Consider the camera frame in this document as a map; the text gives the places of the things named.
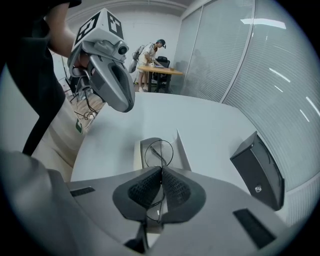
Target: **ceiling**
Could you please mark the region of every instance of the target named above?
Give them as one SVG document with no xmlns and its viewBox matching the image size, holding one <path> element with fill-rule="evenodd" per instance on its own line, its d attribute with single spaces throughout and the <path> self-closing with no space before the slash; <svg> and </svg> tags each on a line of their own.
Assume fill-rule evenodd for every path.
<svg viewBox="0 0 320 256">
<path fill-rule="evenodd" d="M 72 21 L 89 13 L 94 14 L 102 8 L 112 13 L 129 12 L 132 9 L 155 11 L 158 13 L 181 16 L 194 0 L 82 0 L 79 6 L 70 8 L 67 21 Z"/>
</svg>

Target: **table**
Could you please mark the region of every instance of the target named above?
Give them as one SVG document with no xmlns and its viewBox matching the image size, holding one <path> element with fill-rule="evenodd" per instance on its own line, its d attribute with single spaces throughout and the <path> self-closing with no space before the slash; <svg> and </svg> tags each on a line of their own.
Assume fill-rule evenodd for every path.
<svg viewBox="0 0 320 256">
<path fill-rule="evenodd" d="M 177 129 L 193 172 L 249 193 L 230 157 L 256 131 L 254 125 L 235 107 L 164 93 L 136 93 L 128 113 L 105 105 L 84 138 L 71 181 L 131 172 L 136 142 L 151 137 L 172 142 Z"/>
<path fill-rule="evenodd" d="M 152 67 L 152 66 L 139 66 L 139 70 L 146 71 L 148 72 L 148 92 L 151 92 L 151 83 L 152 83 L 152 74 L 153 72 L 155 73 L 161 73 L 161 74 L 167 74 L 167 80 L 166 80 L 166 85 L 165 85 L 165 93 L 167 94 L 169 91 L 169 86 L 170 86 L 170 81 L 171 81 L 171 76 L 172 75 L 183 75 L 184 73 L 177 71 L 177 70 L 171 70 L 170 68 L 164 67 L 164 68 L 159 68 L 159 67 Z M 156 82 L 156 90 L 157 92 L 160 89 L 160 75 L 158 75 L 158 79 Z"/>
</svg>

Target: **white shirt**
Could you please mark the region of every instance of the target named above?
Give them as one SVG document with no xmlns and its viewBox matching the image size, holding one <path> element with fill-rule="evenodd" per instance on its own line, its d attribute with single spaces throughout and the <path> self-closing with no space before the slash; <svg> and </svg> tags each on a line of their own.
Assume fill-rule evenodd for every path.
<svg viewBox="0 0 320 256">
<path fill-rule="evenodd" d="M 145 53 L 149 53 L 150 55 L 150 58 L 153 60 L 156 56 L 156 51 L 155 51 L 155 44 L 154 43 L 148 43 L 144 49 L 142 50 L 140 56 L 139 56 L 139 59 L 138 59 L 138 62 L 140 63 L 144 63 L 146 64 L 148 61 L 147 61 L 147 58 L 145 56 Z"/>
</svg>

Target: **person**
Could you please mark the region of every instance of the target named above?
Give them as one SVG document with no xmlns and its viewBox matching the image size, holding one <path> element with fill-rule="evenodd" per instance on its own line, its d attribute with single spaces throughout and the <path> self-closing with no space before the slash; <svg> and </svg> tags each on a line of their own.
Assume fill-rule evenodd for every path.
<svg viewBox="0 0 320 256">
<path fill-rule="evenodd" d="M 150 63 L 154 62 L 158 66 L 162 66 L 156 59 L 156 52 L 158 48 L 166 47 L 166 42 L 163 39 L 159 39 L 156 43 L 147 44 L 142 50 L 137 67 L 140 66 L 148 66 Z M 138 78 L 139 92 L 147 92 L 148 91 L 148 72 L 139 69 L 139 78 Z"/>
<path fill-rule="evenodd" d="M 48 0 L 30 9 L 29 2 L 19 2 L 14 10 L 21 22 L 10 40 L 10 55 L 6 56 L 15 85 L 38 114 L 22 152 L 38 159 L 47 169 L 60 171 L 66 182 L 71 179 L 86 131 L 55 76 L 50 50 L 70 56 L 75 35 L 65 18 L 68 8 L 80 4 L 81 0 Z M 86 66 L 88 62 L 88 57 L 82 55 L 76 65 Z"/>
</svg>

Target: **glass wall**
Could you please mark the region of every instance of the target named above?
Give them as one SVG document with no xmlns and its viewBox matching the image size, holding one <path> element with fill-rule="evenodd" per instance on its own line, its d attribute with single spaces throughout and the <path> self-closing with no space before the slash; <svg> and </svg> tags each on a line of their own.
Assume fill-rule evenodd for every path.
<svg viewBox="0 0 320 256">
<path fill-rule="evenodd" d="M 217 0 L 203 6 L 181 94 L 219 102 L 236 73 L 253 16 L 253 0 Z"/>
<path fill-rule="evenodd" d="M 185 80 L 185 74 L 195 45 L 200 16 L 201 8 L 182 20 L 173 67 L 183 72 L 184 75 L 172 76 L 170 89 L 174 94 L 180 94 L 181 92 Z"/>
<path fill-rule="evenodd" d="M 289 191 L 320 170 L 319 60 L 303 31 L 275 1 L 256 1 L 251 36 L 223 103 L 252 121 Z"/>
</svg>

